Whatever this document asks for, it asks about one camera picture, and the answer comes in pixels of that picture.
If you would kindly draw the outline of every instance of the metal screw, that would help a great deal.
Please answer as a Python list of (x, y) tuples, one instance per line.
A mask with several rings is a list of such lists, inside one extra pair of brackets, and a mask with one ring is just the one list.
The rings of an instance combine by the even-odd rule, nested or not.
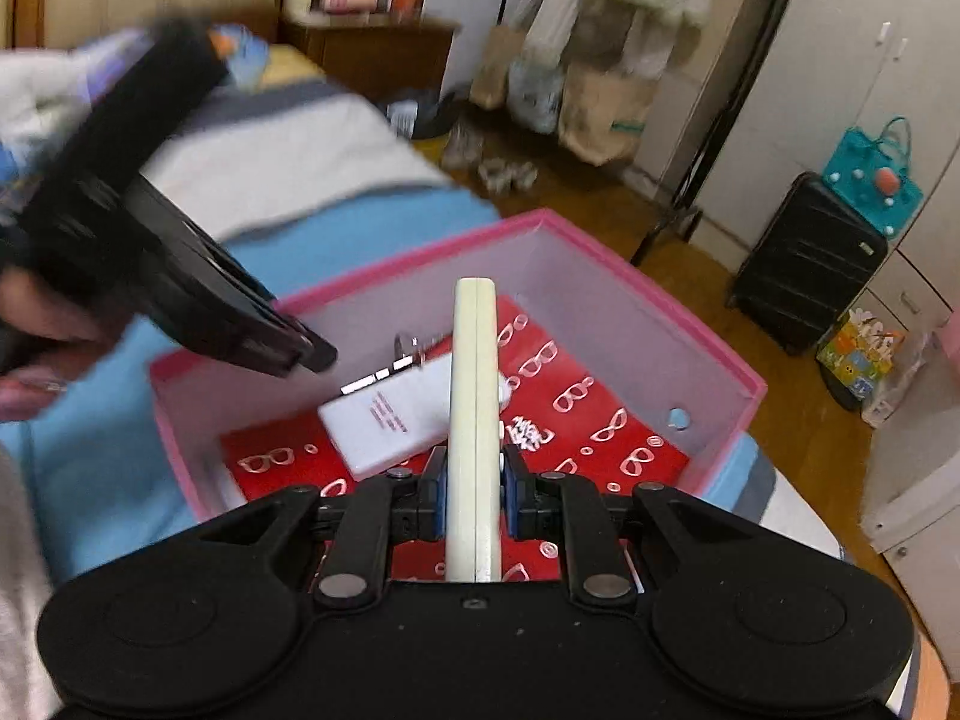
[(328, 598), (356, 598), (367, 589), (367, 580), (356, 574), (333, 574), (320, 580), (320, 592)]
[(584, 590), (594, 598), (611, 600), (630, 592), (631, 584), (616, 574), (594, 574), (584, 581)]

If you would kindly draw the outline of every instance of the pink storage box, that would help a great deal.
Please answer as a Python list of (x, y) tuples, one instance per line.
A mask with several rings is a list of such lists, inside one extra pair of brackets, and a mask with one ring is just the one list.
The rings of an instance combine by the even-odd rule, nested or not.
[[(627, 409), (690, 457), (678, 487), (702, 493), (766, 385), (726, 343), (646, 276), (554, 213), (536, 211), (395, 257), (280, 301), (340, 351), (332, 370), (287, 379), (179, 351), (151, 381), (164, 446), (200, 520), (243, 502), (218, 437), (316, 406), (392, 362), (398, 331), (452, 332), (453, 290), (487, 276)], [(688, 429), (667, 426), (685, 409)]]

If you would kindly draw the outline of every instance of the paper bag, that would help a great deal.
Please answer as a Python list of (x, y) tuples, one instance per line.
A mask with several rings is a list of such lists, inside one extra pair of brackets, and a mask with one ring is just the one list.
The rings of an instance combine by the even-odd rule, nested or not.
[(655, 93), (656, 81), (572, 66), (563, 89), (560, 142), (589, 165), (632, 159)]
[(484, 48), (480, 70), (470, 86), (470, 102), (491, 111), (507, 100), (507, 71), (510, 63), (520, 56), (526, 33), (507, 25), (490, 30)]

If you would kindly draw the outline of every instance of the red paper with glasses pattern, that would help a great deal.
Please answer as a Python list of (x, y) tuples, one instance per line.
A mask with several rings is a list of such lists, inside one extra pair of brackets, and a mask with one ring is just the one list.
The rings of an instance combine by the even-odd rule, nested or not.
[[(602, 493), (630, 493), (640, 481), (673, 484), (688, 457), (631, 415), (611, 391), (558, 346), (509, 298), (497, 299), (499, 366), (511, 390), (501, 413), (531, 471), (586, 476)], [(432, 355), (449, 351), (449, 341)], [(351, 493), (356, 483), (315, 409), (220, 438), (224, 463), (247, 500), (287, 485), (316, 485), (323, 495)], [(426, 455), (404, 465), (424, 469)], [(502, 525), (501, 532), (506, 533)], [(504, 536), (504, 581), (556, 579), (558, 547)], [(443, 543), (395, 548), (397, 579), (443, 576)]]

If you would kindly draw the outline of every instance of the drawer handle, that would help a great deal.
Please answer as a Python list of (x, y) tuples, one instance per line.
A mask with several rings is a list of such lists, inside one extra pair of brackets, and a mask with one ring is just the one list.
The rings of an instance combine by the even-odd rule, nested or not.
[(920, 314), (920, 306), (918, 306), (913, 300), (910, 299), (910, 295), (906, 292), (901, 293), (901, 303), (909, 309), (910, 313), (914, 317), (917, 317)]

